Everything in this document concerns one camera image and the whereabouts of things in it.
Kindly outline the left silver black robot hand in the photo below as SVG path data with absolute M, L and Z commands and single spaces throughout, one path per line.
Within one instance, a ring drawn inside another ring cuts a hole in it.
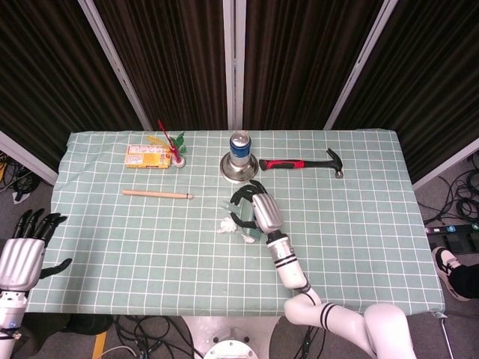
M 28 292 L 39 280 L 66 270 L 72 260 L 66 258 L 56 266 L 44 268 L 46 249 L 59 224 L 67 220 L 57 212 L 40 216 L 43 209 L 25 211 L 19 218 L 13 235 L 1 253 L 1 290 Z

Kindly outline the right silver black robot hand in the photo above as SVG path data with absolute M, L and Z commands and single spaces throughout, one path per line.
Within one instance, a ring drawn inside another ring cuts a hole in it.
M 259 181 L 251 179 L 248 185 L 244 185 L 232 195 L 230 203 L 239 205 L 241 200 L 246 200 L 251 204 L 254 220 L 243 221 L 232 212 L 231 218 L 236 225 L 241 228 L 259 229 L 267 236 L 280 232 L 284 223 L 280 209 L 274 197 Z

